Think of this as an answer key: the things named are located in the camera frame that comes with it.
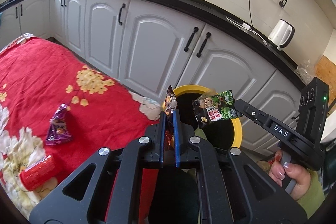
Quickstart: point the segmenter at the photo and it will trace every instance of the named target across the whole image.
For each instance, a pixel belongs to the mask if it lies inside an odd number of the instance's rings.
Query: yellow trash bin
[[[194,129],[198,127],[191,101],[207,90],[208,88],[200,85],[183,85],[174,89],[181,122],[192,125]],[[230,147],[240,147],[242,143],[243,131],[239,118],[217,121],[206,126],[203,131],[214,147],[227,150]]]

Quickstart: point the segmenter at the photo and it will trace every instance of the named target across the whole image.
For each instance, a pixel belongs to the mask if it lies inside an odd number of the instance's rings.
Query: red cylindrical container
[[[61,171],[55,158],[48,155],[20,173],[23,186],[28,191],[33,191]]]

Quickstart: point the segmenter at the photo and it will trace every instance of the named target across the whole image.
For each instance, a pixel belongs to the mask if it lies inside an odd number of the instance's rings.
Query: purple snack bag
[[[46,145],[56,145],[66,143],[72,140],[72,136],[65,124],[65,114],[67,112],[67,104],[61,104],[50,120],[50,127],[46,139]]]

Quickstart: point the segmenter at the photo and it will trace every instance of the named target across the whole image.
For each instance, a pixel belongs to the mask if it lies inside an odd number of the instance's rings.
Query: screw
[[[192,143],[199,143],[201,141],[201,139],[197,136],[193,136],[190,138],[190,142]]]
[[[238,156],[238,155],[240,155],[240,149],[237,148],[237,147],[233,147],[233,148],[230,149],[230,153],[232,155]]]
[[[108,153],[109,153],[109,149],[106,148],[106,147],[100,148],[99,151],[98,151],[98,154],[99,154],[100,156],[105,156],[105,155],[107,155]]]
[[[150,139],[148,137],[145,137],[145,136],[139,138],[139,143],[142,143],[142,144],[148,143],[149,141],[150,141]]]

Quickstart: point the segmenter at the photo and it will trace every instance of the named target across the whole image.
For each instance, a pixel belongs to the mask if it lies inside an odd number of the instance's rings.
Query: fingernail
[[[278,179],[283,180],[285,178],[285,175],[281,171],[278,171],[277,177],[278,177]]]
[[[285,162],[283,164],[284,168],[286,168],[287,171],[291,172],[292,171],[292,166],[289,162]]]
[[[280,161],[281,160],[281,157],[280,157],[280,155],[275,155],[275,157],[274,157],[274,159],[276,160],[276,161]]]

